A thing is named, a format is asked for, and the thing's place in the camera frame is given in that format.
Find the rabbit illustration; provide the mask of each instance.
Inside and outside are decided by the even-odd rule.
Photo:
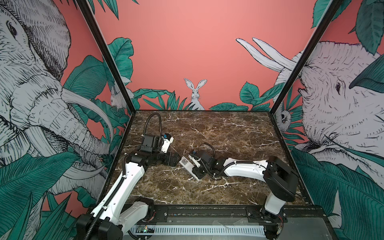
[[[204,84],[207,83],[207,80],[206,79],[201,80],[196,88],[190,80],[188,80],[186,78],[184,78],[184,80],[185,80],[185,83],[187,84],[187,86],[190,89],[192,89],[192,99],[191,99],[192,104],[191,104],[191,106],[192,105],[195,105],[195,106],[193,106],[191,110],[204,110],[203,106],[199,102],[199,98],[200,98],[199,88],[204,86]]]

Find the qr code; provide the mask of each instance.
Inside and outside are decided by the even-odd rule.
[[[187,163],[188,163],[188,160],[187,160],[186,158],[183,158],[183,159],[181,160],[181,164],[183,164],[183,165],[187,165]]]

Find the rabbit ear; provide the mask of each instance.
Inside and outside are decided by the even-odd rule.
[[[190,89],[192,89],[192,90],[195,89],[195,86],[193,85],[193,83],[192,83],[190,80],[188,80],[188,79],[186,79],[186,78],[184,78],[184,80],[185,80],[185,83],[187,84],[187,86],[188,86]]]
[[[197,85],[196,89],[201,88],[201,87],[204,86],[204,84],[206,84],[206,83],[207,83],[207,80],[206,80],[206,79],[201,80],[201,81],[199,82],[199,84]]]

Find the wallpaper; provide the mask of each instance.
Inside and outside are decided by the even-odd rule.
[[[73,238],[106,181],[126,103],[73,1],[0,1],[0,35],[0,239]]]
[[[344,1],[275,115],[340,240],[384,239],[383,32],[382,1]]]
[[[135,108],[159,110],[269,111],[327,6],[314,23],[315,0],[88,2],[108,44],[131,40],[111,51]]]

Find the marble tabletop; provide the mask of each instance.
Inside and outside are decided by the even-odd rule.
[[[121,173],[124,153],[141,143],[141,134],[148,116],[154,111],[138,111],[129,135],[123,145],[112,181]],[[162,132],[170,133],[174,142],[169,150],[188,158],[192,149],[203,142],[214,146],[216,158],[232,157],[239,160],[267,160],[275,155],[286,162],[283,149],[267,113],[211,112],[211,111],[157,111],[162,117]],[[159,135],[157,116],[152,117],[147,133]],[[264,204],[270,189],[266,183],[245,177],[223,177],[213,180],[205,176],[195,180],[180,164],[168,167],[162,164],[149,167],[136,184],[128,204],[139,196],[154,200],[155,204]],[[305,205],[299,197],[293,205]]]

